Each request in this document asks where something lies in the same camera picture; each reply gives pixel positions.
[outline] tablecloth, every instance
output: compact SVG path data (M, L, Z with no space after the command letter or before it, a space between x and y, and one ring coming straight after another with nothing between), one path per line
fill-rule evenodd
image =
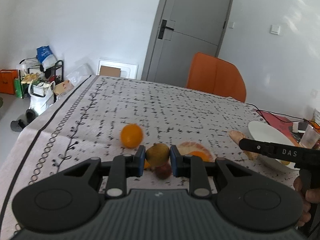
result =
M156 142L169 146L198 142L215 156L291 186L297 172L283 174L259 160L249 161L229 138L232 129L248 135L247 125L254 120L263 121L251 106L232 98L159 83L90 76L23 130L2 166L0 239L20 229L11 210L20 189L92 156L111 161L119 154L134 154L134 149L122 147L119 140L128 123L142 127L146 148ZM173 176L159 180L151 171L127 179L128 189L188 188L188 184L188 179Z

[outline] bread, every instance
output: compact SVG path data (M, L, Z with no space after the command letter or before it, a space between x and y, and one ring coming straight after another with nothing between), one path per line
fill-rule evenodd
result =
M239 132L236 130L229 131L229 136L238 146L239 146L240 140L246 138L246 136L242 132ZM258 153L253 153L248 151L243 151L243 152L247 155L247 157L251 161L256 160L259 155Z

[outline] electrical outlet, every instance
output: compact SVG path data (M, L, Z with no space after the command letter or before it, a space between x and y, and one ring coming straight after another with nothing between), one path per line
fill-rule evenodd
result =
M318 95L318 90L312 89L310 95L312 98L316 98Z

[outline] white wall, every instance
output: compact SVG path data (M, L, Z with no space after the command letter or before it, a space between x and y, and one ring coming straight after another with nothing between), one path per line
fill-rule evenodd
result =
M219 57L237 66L247 103L310 117L320 106L320 0L234 0ZM281 35L270 34L271 24ZM311 90L319 91L316 99Z
M99 59L135 63L141 77L159 0L0 0L0 68L50 45L66 74Z

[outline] glass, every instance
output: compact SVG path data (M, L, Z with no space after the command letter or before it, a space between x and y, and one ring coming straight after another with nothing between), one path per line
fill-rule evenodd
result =
M302 136L299 144L302 147L311 149L319 139L320 134L317 132L317 130L312 125L308 125L306 132Z

